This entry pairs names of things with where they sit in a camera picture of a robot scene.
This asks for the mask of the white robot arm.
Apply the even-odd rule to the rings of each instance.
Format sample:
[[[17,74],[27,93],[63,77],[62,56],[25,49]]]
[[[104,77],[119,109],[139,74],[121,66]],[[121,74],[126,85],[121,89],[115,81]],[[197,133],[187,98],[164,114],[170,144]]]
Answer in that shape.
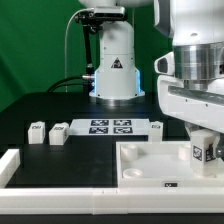
[[[172,51],[154,62],[161,111],[215,135],[193,155],[224,160],[224,0],[79,0],[89,31],[100,34],[100,65],[90,95],[103,101],[142,94],[127,7],[154,6],[156,29]]]

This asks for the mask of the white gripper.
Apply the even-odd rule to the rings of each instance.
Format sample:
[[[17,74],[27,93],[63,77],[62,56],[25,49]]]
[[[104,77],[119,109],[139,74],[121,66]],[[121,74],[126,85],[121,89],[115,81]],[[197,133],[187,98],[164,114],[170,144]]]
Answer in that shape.
[[[154,62],[158,74],[159,106],[165,115],[185,121],[189,137],[196,136],[199,126],[223,133],[215,139],[215,155],[224,161],[224,77],[215,79],[207,91],[191,91],[174,77],[174,53]]]

